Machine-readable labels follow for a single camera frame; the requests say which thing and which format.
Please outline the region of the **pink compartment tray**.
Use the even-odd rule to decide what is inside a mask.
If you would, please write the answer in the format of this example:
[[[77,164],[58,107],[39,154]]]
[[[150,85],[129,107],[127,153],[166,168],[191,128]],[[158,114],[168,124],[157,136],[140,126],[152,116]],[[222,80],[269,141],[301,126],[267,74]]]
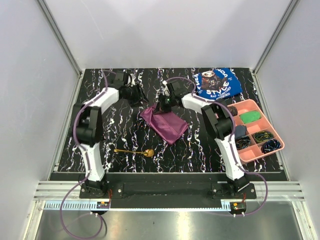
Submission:
[[[243,164],[265,158],[280,150],[283,150],[285,143],[255,101],[248,99],[230,104],[229,106],[237,109],[237,115],[233,117],[235,124],[237,126],[246,126],[246,136],[250,139],[250,144],[247,147],[238,150],[239,158]],[[241,116],[251,112],[258,112],[260,117],[255,121],[244,123]],[[256,133],[262,132],[271,133],[271,138],[265,140],[256,140]],[[275,140],[275,149],[269,150],[268,152],[263,152],[263,146],[266,144],[266,142],[271,140]]]

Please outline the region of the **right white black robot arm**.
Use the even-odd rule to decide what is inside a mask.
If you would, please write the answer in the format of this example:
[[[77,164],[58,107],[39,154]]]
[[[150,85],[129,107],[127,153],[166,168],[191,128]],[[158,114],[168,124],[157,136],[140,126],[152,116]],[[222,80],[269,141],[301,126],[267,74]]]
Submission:
[[[228,195],[239,198],[250,182],[237,153],[235,120],[225,102],[221,99],[205,99],[189,92],[176,77],[171,81],[163,81],[162,85],[164,89],[153,112],[156,115],[164,114],[171,112],[172,107],[181,107],[202,114],[205,129],[217,143],[224,161]]]

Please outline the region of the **blue printed cloth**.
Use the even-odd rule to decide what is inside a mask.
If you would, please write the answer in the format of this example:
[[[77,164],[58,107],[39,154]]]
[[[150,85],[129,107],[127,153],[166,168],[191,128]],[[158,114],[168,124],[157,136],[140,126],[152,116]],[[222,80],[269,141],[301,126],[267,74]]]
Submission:
[[[214,68],[195,74],[197,95],[208,100],[234,97],[243,92],[241,83],[232,68]]]

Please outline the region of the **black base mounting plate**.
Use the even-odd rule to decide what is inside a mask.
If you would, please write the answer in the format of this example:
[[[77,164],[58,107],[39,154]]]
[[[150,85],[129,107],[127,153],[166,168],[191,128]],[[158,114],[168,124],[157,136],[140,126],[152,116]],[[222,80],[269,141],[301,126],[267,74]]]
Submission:
[[[107,199],[120,209],[210,209],[222,200],[256,200],[253,183],[240,192],[231,189],[224,173],[107,173],[104,191],[82,186],[81,199]]]

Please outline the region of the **front aluminium rail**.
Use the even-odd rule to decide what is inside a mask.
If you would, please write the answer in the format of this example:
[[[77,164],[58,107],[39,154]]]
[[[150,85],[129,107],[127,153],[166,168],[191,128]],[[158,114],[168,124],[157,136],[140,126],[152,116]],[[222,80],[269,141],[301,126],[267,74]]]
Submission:
[[[39,182],[35,197],[62,198],[65,196],[76,182],[72,181],[41,181]],[[169,195],[177,193],[199,193],[205,190],[213,190],[214,184],[209,182],[125,182],[116,183],[112,187],[112,197],[120,198],[124,194],[151,194]],[[250,193],[254,193],[259,201],[262,201],[268,190],[268,201],[304,201],[301,186],[294,181],[269,181],[265,184],[262,181],[251,182],[246,188]]]

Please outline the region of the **right aluminium frame post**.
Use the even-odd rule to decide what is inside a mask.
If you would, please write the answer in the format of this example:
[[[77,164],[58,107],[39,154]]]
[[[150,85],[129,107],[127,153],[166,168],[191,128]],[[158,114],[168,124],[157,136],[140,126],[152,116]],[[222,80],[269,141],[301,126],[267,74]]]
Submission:
[[[263,63],[267,59],[269,53],[271,52],[273,46],[275,45],[276,41],[278,40],[279,36],[281,35],[282,31],[284,30],[287,22],[289,21],[291,15],[295,11],[297,5],[300,3],[300,0],[290,0],[288,6],[286,7],[282,17],[280,18],[275,30],[273,31],[266,47],[264,48],[260,58],[257,61],[257,64],[253,68],[253,73],[257,74],[261,69]]]

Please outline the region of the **gold spoon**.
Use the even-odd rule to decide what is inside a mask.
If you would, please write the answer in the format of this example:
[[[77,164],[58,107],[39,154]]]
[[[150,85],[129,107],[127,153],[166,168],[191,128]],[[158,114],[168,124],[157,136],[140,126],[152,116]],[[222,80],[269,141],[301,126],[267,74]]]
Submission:
[[[145,151],[131,151],[131,150],[124,150],[124,149],[114,149],[115,153],[132,153],[132,154],[141,154],[145,157],[151,158],[154,156],[155,152],[153,149],[147,149]]]

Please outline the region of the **aluminium frame post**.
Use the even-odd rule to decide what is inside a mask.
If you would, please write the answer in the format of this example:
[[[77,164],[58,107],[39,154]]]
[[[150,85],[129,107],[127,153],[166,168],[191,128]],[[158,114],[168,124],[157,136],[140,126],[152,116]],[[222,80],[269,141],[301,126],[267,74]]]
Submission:
[[[282,31],[284,30],[287,22],[289,21],[291,15],[295,11],[297,5],[300,3],[300,0],[290,0],[288,6],[286,7],[282,17],[280,18],[275,30],[273,31],[266,47],[264,48],[260,58],[257,61],[257,64],[253,68],[253,73],[257,74],[261,69],[263,63],[267,59],[269,53],[271,52],[273,46],[275,45],[276,41],[278,40],[279,36],[281,35]]]
[[[77,74],[77,76],[80,76],[82,73],[82,69],[79,67],[75,57],[73,56],[65,38],[63,37],[63,34],[48,6],[45,0],[35,0],[37,5],[39,6],[40,11],[44,15],[51,31],[53,32],[56,40],[58,41],[62,51],[64,52],[64,55],[66,56],[67,60],[69,61],[72,69]]]

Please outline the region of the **magenta cloth napkin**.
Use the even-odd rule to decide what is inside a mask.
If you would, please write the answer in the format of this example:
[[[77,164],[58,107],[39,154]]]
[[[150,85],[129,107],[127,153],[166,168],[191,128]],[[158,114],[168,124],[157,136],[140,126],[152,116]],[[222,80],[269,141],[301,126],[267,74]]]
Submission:
[[[173,145],[188,129],[188,123],[171,112],[155,114],[156,104],[146,108],[140,116],[169,145]]]

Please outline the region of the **green object in tray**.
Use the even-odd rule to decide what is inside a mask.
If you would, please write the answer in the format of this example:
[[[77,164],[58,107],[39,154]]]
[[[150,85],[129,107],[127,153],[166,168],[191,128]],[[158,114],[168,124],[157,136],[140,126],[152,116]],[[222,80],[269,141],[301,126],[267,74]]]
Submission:
[[[249,124],[259,120],[261,118],[261,114],[259,111],[248,111],[241,114],[239,117],[244,124]]]

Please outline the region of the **left aluminium frame post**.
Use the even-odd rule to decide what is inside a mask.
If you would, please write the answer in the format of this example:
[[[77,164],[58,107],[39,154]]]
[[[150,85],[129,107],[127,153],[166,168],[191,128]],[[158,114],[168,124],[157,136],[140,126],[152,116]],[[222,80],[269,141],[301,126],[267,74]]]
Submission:
[[[51,31],[53,32],[56,40],[58,41],[62,51],[64,52],[64,55],[66,56],[67,60],[69,61],[72,69],[77,74],[77,76],[80,76],[82,73],[82,69],[79,67],[75,57],[73,56],[65,38],[63,37],[63,34],[48,6],[45,0],[35,0],[37,5],[39,6],[40,11],[44,15]]]

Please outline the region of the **grey cloth in tray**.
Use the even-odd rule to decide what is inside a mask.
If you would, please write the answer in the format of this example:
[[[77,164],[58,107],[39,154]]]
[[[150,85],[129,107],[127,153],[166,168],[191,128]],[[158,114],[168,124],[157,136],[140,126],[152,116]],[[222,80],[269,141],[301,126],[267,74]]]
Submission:
[[[247,135],[247,127],[245,125],[237,125],[234,131],[234,138],[239,139]]]

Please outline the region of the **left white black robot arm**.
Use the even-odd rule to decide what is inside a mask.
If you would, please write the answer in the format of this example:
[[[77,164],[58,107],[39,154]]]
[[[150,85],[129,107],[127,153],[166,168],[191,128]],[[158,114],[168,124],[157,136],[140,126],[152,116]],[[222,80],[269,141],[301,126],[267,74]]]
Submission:
[[[85,177],[80,184],[97,198],[103,198],[108,193],[100,155],[100,142],[104,140],[103,113],[119,100],[126,100],[131,107],[149,102],[132,74],[125,71],[109,73],[114,75],[111,80],[102,71],[105,87],[99,94],[84,103],[73,105],[70,125],[73,140],[84,160]]]

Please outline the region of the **dark brown object in tray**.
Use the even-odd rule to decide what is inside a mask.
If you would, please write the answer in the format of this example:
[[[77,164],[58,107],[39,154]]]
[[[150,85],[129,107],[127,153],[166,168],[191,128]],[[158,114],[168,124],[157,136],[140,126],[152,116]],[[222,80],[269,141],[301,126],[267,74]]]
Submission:
[[[231,113],[232,116],[237,116],[237,115],[238,115],[238,110],[237,110],[236,107],[234,107],[234,106],[229,106],[229,107],[228,107],[228,110],[230,111],[230,113]]]

